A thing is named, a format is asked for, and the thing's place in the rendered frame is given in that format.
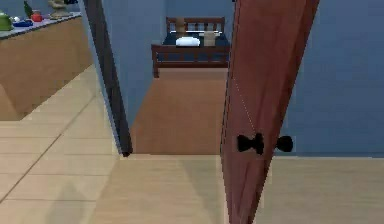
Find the dark green bottle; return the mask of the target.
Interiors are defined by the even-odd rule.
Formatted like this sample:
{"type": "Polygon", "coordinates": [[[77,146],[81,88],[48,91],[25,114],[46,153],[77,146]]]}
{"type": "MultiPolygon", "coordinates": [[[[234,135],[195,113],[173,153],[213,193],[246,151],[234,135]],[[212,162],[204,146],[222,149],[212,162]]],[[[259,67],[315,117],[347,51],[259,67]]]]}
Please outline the dark green bottle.
{"type": "Polygon", "coordinates": [[[23,1],[23,5],[24,5],[24,12],[26,14],[26,17],[27,18],[30,18],[33,14],[33,9],[32,7],[29,5],[28,1],[27,0],[24,0],[23,1]]]}

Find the white pillow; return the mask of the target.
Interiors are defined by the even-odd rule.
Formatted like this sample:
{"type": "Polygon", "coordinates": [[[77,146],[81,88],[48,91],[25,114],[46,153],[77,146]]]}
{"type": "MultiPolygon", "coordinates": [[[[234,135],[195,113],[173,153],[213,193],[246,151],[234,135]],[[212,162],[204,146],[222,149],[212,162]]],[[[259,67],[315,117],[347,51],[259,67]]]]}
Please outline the white pillow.
{"type": "Polygon", "coordinates": [[[199,47],[200,40],[195,37],[180,37],[175,41],[175,44],[181,47],[199,47]]]}

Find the reddish brown room door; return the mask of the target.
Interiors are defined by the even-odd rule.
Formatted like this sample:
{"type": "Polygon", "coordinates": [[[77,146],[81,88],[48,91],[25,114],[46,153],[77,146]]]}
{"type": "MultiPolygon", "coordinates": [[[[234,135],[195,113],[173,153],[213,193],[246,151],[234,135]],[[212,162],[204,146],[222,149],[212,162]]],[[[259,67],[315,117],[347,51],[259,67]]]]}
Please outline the reddish brown room door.
{"type": "Polygon", "coordinates": [[[221,135],[229,224],[252,224],[320,0],[236,0],[221,135]],[[237,136],[264,138],[239,152],[237,136]]]}

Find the dark wooden bed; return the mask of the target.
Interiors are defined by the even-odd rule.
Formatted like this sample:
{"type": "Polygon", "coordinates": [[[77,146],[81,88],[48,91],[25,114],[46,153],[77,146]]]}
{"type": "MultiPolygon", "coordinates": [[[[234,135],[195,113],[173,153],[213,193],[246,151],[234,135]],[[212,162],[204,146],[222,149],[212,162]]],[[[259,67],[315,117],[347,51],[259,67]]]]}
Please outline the dark wooden bed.
{"type": "Polygon", "coordinates": [[[158,78],[160,68],[227,68],[229,65],[230,43],[224,33],[224,17],[183,17],[186,35],[200,40],[199,47],[181,47],[175,31],[177,17],[166,18],[167,35],[161,44],[152,44],[153,77],[158,78]],[[215,45],[204,45],[203,33],[215,32],[215,45]]]}

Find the brown teddy bear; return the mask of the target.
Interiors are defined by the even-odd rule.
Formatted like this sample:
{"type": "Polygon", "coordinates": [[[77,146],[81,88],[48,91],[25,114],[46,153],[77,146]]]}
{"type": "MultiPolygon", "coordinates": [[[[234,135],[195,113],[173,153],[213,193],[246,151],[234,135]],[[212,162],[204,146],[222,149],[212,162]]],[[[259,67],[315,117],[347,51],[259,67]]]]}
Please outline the brown teddy bear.
{"type": "Polygon", "coordinates": [[[177,17],[175,20],[175,31],[176,31],[176,36],[178,38],[181,38],[186,35],[186,30],[185,30],[185,21],[183,17],[177,17]]]}

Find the beige statue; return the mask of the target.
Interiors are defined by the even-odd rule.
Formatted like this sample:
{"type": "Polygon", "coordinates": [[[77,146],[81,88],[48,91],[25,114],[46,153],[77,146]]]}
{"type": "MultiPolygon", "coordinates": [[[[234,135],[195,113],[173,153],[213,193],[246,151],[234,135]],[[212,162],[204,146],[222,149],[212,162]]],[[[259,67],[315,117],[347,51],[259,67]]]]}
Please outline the beige statue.
{"type": "Polygon", "coordinates": [[[50,14],[50,17],[53,19],[71,16],[71,13],[67,11],[64,0],[48,0],[48,5],[53,9],[53,12],[50,14]]]}

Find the tan box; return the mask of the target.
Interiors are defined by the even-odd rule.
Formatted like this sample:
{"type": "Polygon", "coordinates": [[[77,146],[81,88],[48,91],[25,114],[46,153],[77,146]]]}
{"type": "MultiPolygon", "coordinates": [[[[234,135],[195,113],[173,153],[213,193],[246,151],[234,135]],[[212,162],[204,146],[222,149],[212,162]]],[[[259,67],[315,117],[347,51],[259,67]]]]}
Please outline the tan box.
{"type": "Polygon", "coordinates": [[[204,40],[204,45],[206,47],[211,47],[215,45],[215,32],[214,31],[206,31],[203,33],[203,40],[204,40]]]}

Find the green kettle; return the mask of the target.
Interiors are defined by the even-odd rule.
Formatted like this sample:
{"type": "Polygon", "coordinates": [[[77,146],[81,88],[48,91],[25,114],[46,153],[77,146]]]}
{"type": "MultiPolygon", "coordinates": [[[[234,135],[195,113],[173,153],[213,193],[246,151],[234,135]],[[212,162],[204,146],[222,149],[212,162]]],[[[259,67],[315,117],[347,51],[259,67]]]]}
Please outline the green kettle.
{"type": "Polygon", "coordinates": [[[11,31],[13,29],[10,17],[0,11],[0,31],[11,31]]]}

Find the tan wooden counter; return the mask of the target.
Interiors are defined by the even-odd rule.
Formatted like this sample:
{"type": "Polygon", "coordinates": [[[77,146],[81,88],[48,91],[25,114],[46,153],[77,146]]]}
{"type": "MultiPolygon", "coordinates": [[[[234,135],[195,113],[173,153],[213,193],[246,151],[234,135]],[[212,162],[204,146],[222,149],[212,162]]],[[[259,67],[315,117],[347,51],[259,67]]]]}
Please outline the tan wooden counter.
{"type": "Polygon", "coordinates": [[[92,63],[80,16],[0,39],[0,121],[22,119],[92,63]]]}

